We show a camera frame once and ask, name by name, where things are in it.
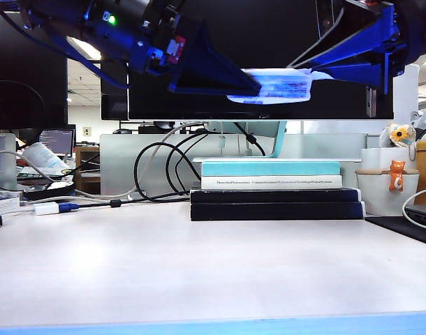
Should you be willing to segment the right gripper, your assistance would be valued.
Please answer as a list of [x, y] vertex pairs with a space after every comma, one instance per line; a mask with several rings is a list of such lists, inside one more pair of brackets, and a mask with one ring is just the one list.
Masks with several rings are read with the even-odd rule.
[[[406, 43], [391, 1], [346, 1], [335, 24], [289, 64], [313, 68], [335, 80], [364, 84], [387, 94]], [[346, 60], [347, 66], [328, 66]]]

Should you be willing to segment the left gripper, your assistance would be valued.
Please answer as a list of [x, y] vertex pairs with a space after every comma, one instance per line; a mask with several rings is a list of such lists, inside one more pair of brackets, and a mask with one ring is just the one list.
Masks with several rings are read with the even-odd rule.
[[171, 73], [169, 90], [175, 94], [255, 96], [261, 88], [213, 48], [205, 21], [178, 12], [143, 21], [128, 66], [139, 74]]

